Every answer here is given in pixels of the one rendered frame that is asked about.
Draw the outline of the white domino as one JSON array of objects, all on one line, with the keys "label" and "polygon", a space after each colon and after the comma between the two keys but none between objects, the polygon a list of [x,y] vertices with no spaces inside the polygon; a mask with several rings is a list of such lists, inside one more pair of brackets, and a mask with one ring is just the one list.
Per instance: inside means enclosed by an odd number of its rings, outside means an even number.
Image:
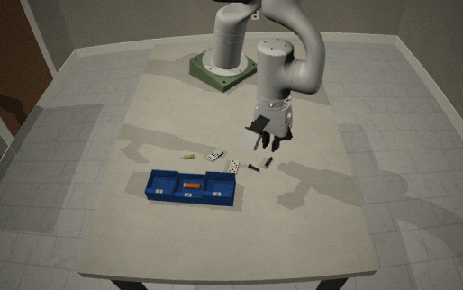
[{"label": "white domino", "polygon": [[216,149],[214,152],[212,152],[209,156],[207,156],[207,159],[210,161],[214,162],[216,159],[218,159],[221,155],[223,154],[223,151]]},{"label": "white domino", "polygon": [[228,170],[228,173],[237,173],[240,162],[238,160],[231,160],[231,164]]}]

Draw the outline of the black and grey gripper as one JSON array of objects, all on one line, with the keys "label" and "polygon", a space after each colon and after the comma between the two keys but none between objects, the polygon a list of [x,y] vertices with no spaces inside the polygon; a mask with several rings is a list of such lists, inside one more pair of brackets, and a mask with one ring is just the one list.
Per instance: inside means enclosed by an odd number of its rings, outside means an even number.
[{"label": "black and grey gripper", "polygon": [[290,131],[292,128],[293,120],[292,106],[290,101],[286,102],[282,108],[272,109],[261,105],[258,100],[256,100],[253,121],[251,124],[253,124],[260,115],[270,119],[269,123],[261,132],[263,133],[261,137],[263,149],[265,149],[270,143],[270,134],[274,135],[271,149],[272,152],[279,148],[280,141],[291,140],[293,138]]}]

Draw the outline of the blue bin rack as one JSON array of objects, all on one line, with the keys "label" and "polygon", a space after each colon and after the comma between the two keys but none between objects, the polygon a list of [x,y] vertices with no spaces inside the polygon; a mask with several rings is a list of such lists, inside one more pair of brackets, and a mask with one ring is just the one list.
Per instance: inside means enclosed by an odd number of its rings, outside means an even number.
[{"label": "blue bin rack", "polygon": [[[201,188],[185,188],[184,183],[201,184]],[[145,195],[154,201],[233,206],[235,186],[235,173],[189,174],[152,169]]]}]

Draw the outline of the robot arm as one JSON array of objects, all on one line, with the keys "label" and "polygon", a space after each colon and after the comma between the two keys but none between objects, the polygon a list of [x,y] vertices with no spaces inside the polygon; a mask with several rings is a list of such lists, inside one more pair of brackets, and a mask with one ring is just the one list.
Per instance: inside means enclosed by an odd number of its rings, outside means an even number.
[{"label": "robot arm", "polygon": [[[215,17],[213,46],[203,55],[204,68],[218,77],[237,77],[248,66],[241,52],[249,18],[262,6],[269,20],[294,32],[302,41],[306,59],[294,57],[291,42],[268,38],[257,46],[257,100],[267,108],[281,108],[292,100],[291,91],[312,95],[322,83],[325,46],[322,35],[305,14],[302,0],[213,0],[231,3]],[[240,61],[241,60],[241,61]],[[291,91],[289,91],[291,90]],[[260,115],[245,127],[239,144],[257,150],[261,131],[270,119]]]}]

